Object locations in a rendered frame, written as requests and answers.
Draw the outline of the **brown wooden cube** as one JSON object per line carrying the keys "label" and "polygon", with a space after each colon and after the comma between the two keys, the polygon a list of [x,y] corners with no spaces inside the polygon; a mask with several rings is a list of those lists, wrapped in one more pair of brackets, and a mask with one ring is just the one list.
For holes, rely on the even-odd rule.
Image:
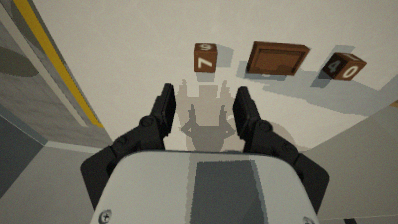
{"label": "brown wooden cube", "polygon": [[216,44],[196,43],[194,48],[194,72],[215,73],[217,53]]}
{"label": "brown wooden cube", "polygon": [[351,81],[366,64],[353,54],[335,52],[323,71],[333,80]]}

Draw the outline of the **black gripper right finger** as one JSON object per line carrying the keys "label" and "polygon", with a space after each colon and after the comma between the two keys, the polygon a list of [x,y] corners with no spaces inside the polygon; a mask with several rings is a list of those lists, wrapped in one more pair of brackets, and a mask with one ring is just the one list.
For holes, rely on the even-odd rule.
{"label": "black gripper right finger", "polygon": [[327,171],[273,132],[271,123],[261,120],[247,86],[238,88],[232,110],[237,135],[245,141],[243,152],[271,155],[287,161],[296,170],[317,215],[329,182]]}

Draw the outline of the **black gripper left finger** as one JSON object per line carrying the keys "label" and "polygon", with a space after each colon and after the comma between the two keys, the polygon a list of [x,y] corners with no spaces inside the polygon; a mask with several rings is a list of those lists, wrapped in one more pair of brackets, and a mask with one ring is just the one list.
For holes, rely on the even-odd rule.
{"label": "black gripper left finger", "polygon": [[105,147],[81,164],[81,174],[94,212],[113,170],[123,157],[140,150],[166,150],[163,138],[171,133],[175,110],[174,86],[165,83],[150,115],[142,117],[139,126],[121,135],[113,145]]}

